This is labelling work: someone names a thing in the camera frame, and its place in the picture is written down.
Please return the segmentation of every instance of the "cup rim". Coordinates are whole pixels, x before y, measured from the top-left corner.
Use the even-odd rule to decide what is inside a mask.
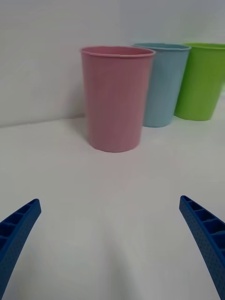
[[[184,45],[188,45],[191,48],[225,50],[225,44],[217,43],[185,43]]]
[[[129,54],[131,50],[140,51],[134,54]],[[87,54],[90,56],[100,56],[100,57],[115,57],[115,58],[139,58],[139,57],[152,57],[155,55],[155,51],[152,49],[138,48],[131,46],[89,46],[81,49],[82,54]]]
[[[165,50],[165,51],[189,51],[191,49],[191,47],[188,45],[168,44],[168,43],[135,43],[134,46],[153,49],[153,50]]]

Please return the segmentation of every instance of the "blue cup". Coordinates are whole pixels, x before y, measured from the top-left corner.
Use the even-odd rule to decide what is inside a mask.
[[[163,127],[171,123],[191,47],[137,43],[156,51],[153,61],[143,125]]]

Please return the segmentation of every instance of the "pink cup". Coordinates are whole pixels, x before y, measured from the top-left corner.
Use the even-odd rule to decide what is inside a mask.
[[[154,54],[137,47],[82,49],[89,143],[95,149],[123,152],[139,144]]]

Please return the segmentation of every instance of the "plastic cup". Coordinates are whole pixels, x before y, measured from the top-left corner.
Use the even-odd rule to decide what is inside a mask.
[[[82,49],[89,143],[95,149],[122,152],[139,144],[154,54],[136,47]]]
[[[225,45],[191,46],[175,116],[186,120],[210,120],[225,81]]]
[[[190,47],[173,44],[138,43],[156,51],[143,125],[163,127],[171,123]]]

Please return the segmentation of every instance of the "green cup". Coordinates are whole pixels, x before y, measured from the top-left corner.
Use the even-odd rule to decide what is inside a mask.
[[[225,44],[191,46],[174,115],[210,120],[225,82]]]

